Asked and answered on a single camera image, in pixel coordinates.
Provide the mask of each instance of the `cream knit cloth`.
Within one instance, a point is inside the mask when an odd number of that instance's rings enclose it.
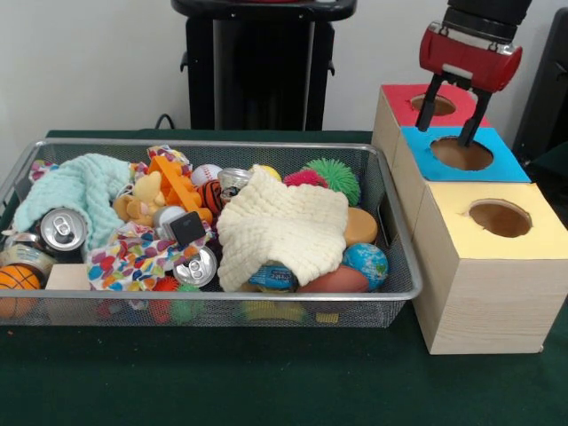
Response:
[[[345,250],[345,195],[319,186],[288,187],[259,166],[253,171],[217,222],[221,287],[238,290],[269,261],[284,264],[301,286],[337,269]]]

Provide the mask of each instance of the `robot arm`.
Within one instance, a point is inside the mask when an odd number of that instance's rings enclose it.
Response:
[[[416,127],[426,131],[434,101],[444,81],[477,95],[476,111],[461,131],[459,142],[469,146],[489,100],[515,75],[523,55],[512,44],[517,27],[532,0],[449,0],[446,16],[432,22],[422,39],[420,65],[434,73]]]

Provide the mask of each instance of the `circular hole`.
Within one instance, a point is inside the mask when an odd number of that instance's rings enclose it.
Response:
[[[416,111],[420,111],[422,109],[422,103],[424,102],[424,95],[417,96],[416,98],[412,98],[410,100],[410,105]],[[442,115],[450,115],[455,113],[454,103],[443,96],[436,96],[434,99],[434,115],[442,116]]]
[[[516,238],[533,226],[531,216],[520,207],[504,200],[482,200],[469,209],[469,216],[495,235]]]
[[[441,138],[432,142],[430,148],[436,158],[454,169],[479,171],[493,162],[491,151],[478,142],[466,147],[459,144],[458,138]]]

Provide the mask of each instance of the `green table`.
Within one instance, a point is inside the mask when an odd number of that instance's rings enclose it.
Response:
[[[52,132],[326,140],[368,133]],[[538,355],[431,357],[411,304],[388,329],[0,327],[0,424],[568,423],[568,309]]]

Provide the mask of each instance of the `white ball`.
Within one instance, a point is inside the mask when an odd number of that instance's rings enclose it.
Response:
[[[192,173],[192,183],[196,186],[201,186],[205,182],[217,179],[219,171],[222,169],[215,164],[202,164]]]

